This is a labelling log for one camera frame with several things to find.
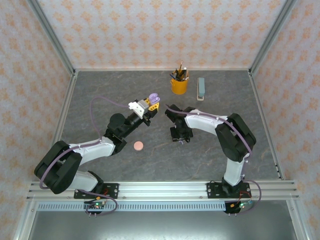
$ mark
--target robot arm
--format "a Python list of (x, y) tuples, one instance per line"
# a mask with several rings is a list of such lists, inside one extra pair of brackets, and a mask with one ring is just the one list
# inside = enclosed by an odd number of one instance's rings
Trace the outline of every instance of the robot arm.
[(174, 142), (185, 140), (188, 143), (190, 138), (193, 137), (192, 129), (200, 129), (218, 137), (222, 151), (227, 157), (226, 171), (222, 178), (224, 191), (228, 193), (237, 191), (242, 182), (242, 169), (249, 152), (239, 136), (234, 135), (232, 129), (221, 119), (231, 123), (252, 150), (256, 143), (256, 138), (243, 119), (235, 113), (230, 116), (212, 118), (201, 115), (202, 112), (193, 107), (187, 107), (182, 111), (173, 104), (169, 108), (178, 112), (193, 114), (179, 114), (169, 109), (165, 111), (166, 116), (175, 124), (175, 127), (170, 128)]
[(128, 107), (133, 113), (125, 118), (121, 113), (111, 116), (105, 134), (101, 139), (80, 144), (56, 142), (41, 162), (36, 166), (34, 174), (41, 179), (49, 165), (63, 152), (67, 154), (55, 163), (48, 171), (44, 183), (53, 193), (60, 194), (66, 189), (82, 189), (100, 193), (98, 186), (102, 180), (93, 172), (78, 171), (80, 165), (101, 157), (108, 157), (119, 153), (127, 144), (125, 138), (142, 123), (150, 125), (159, 108), (159, 103), (151, 105), (148, 98), (130, 102)]

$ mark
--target pink disc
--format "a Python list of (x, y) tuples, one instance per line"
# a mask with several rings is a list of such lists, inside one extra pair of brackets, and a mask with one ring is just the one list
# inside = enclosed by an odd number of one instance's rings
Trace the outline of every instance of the pink disc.
[(144, 144), (141, 141), (136, 141), (133, 148), (137, 151), (141, 151), (144, 148)]

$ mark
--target white arm casing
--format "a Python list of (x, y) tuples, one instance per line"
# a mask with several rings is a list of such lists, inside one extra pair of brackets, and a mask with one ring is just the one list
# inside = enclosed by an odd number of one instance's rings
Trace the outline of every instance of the white arm casing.
[[(190, 113), (202, 113), (202, 112), (199, 111), (198, 109), (194, 109)], [(218, 117), (224, 120), (228, 119), (227, 116), (218, 116)], [(214, 118), (214, 116), (209, 117), (209, 116), (203, 116), (203, 115), (187, 115), (185, 117), (185, 122), (187, 126), (191, 129), (200, 129), (205, 132), (211, 133), (213, 135), (217, 135), (216, 127), (219, 124), (224, 123), (223, 121)], [(227, 159), (226, 170), (223, 178), (231, 186), (235, 186), (241, 181), (242, 179), (241, 173), (244, 166), (245, 158), (243, 158), (241, 162), (232, 161), (229, 158)]]
[[(75, 146), (92, 144), (97, 141), (98, 140), (93, 140), (80, 144), (70, 144), (70, 147), (72, 148)], [(89, 147), (77, 148), (73, 151), (79, 153), (82, 156), (82, 160), (80, 162), (80, 165), (82, 165), (97, 158), (108, 157), (112, 155), (114, 150), (114, 143), (109, 138), (103, 136), (99, 144)], [(74, 179), (68, 189), (81, 189), (90, 192), (95, 188), (97, 183), (98, 180), (90, 172), (76, 171)]]

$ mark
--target gray marble table surface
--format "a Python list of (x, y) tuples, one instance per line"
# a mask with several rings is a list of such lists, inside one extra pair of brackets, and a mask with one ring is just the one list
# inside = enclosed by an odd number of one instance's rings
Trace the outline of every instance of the gray marble table surface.
[[(68, 109), (61, 139), (68, 144), (83, 143), (98, 138), (91, 123), (89, 105), (95, 96), (105, 96), (128, 104), (151, 93), (161, 98), (158, 114), (148, 127), (142, 124), (125, 140), (124, 149), (113, 156), (102, 157), (80, 166), (81, 171), (93, 171), (104, 181), (178, 181), (221, 180), (227, 158), (218, 138), (210, 133), (193, 130), (190, 143), (172, 142), (165, 116), (165, 104), (181, 109), (194, 107), (202, 112), (228, 116), (239, 114), (256, 137), (253, 154), (245, 167), (246, 179), (277, 179), (275, 163), (261, 120), (256, 98), (246, 71), (190, 71), (187, 92), (171, 91), (169, 71), (80, 71)], [(197, 78), (205, 78), (204, 101), (197, 101)], [(131, 110), (103, 100), (93, 106), (95, 121), (104, 134), (110, 117)], [(141, 141), (144, 148), (134, 150)]]

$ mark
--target wallpaper wall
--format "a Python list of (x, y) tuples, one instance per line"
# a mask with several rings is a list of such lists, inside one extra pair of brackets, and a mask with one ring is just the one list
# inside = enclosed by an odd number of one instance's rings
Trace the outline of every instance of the wallpaper wall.
[(39, 0), (75, 68), (249, 68), (285, 0)]
[(298, 0), (254, 78), (285, 177), (320, 236), (320, 2)]
[(0, 1), (0, 239), (13, 238), (69, 79), (27, 1)]

